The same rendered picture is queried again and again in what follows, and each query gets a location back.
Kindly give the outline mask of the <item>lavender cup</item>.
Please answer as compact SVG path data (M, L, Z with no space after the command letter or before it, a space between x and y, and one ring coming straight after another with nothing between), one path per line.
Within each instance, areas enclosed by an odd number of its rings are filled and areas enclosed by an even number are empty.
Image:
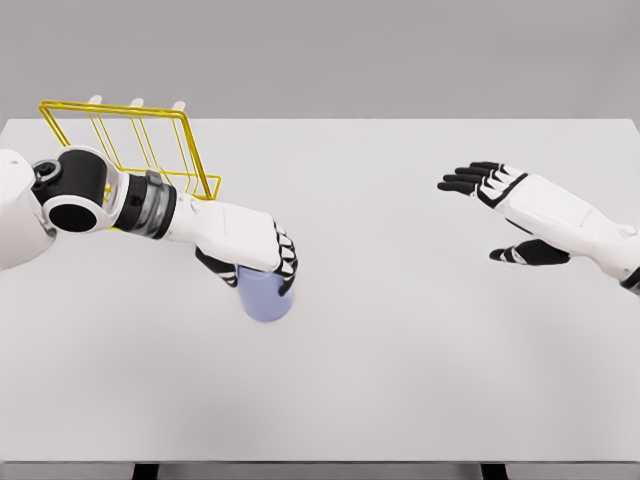
M261 322L284 317L294 304L294 295L292 291L279 294L283 283L283 277L277 273L239 266L237 289L245 312Z

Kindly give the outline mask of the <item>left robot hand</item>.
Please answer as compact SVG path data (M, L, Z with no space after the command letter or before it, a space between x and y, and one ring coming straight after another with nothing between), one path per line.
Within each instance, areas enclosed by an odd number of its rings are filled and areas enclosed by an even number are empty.
M265 212L231 203L204 205L195 213L196 258L235 288L241 267L281 278L278 295L289 293L298 270L293 240Z

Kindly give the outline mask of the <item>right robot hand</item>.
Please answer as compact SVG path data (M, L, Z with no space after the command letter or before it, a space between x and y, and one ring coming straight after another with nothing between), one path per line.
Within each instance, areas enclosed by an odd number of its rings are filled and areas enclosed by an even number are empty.
M542 176L495 162L458 167L437 184L474 198L532 238L490 252L494 261L546 266L596 257L611 224L595 207Z

